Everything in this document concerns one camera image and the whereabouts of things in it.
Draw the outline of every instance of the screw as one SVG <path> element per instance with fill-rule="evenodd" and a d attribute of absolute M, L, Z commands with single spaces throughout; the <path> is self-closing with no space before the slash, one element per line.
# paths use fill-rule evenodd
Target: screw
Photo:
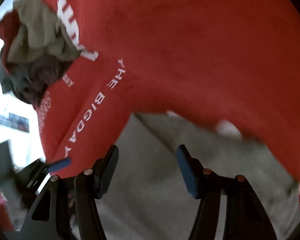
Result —
<path fill-rule="evenodd" d="M 206 175 L 210 175 L 212 173 L 212 170 L 210 170 L 208 168 L 204 168 L 203 173 L 206 174 Z"/>
<path fill-rule="evenodd" d="M 244 182 L 246 180 L 246 178 L 243 175 L 238 175 L 237 180 L 240 182 Z"/>
<path fill-rule="evenodd" d="M 52 181 L 52 182 L 55 182 L 55 181 L 57 181 L 59 179 L 59 176 L 57 176 L 57 175 L 53 175 L 53 176 L 51 176 L 51 178 L 50 178 L 50 180 Z"/>
<path fill-rule="evenodd" d="M 86 170 L 84 171 L 84 174 L 85 174 L 85 175 L 91 175 L 92 172 L 93 172 L 92 169 L 86 169 Z"/>

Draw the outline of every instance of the gray fabric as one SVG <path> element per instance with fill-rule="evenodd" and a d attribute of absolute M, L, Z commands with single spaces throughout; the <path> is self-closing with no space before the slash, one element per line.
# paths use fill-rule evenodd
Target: gray fabric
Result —
<path fill-rule="evenodd" d="M 278 239 L 298 224 L 298 184 L 264 145 L 222 138 L 177 118 L 132 115 L 116 142 L 120 157 L 109 191 L 97 201 L 108 240 L 188 239 L 199 201 L 188 194 L 174 157 L 179 144 L 219 175 L 246 176 Z"/>
<path fill-rule="evenodd" d="M 15 0 L 13 9 L 21 26 L 10 46 L 8 62 L 29 63 L 44 53 L 61 61 L 73 61 L 80 55 L 57 14 L 41 0 Z"/>

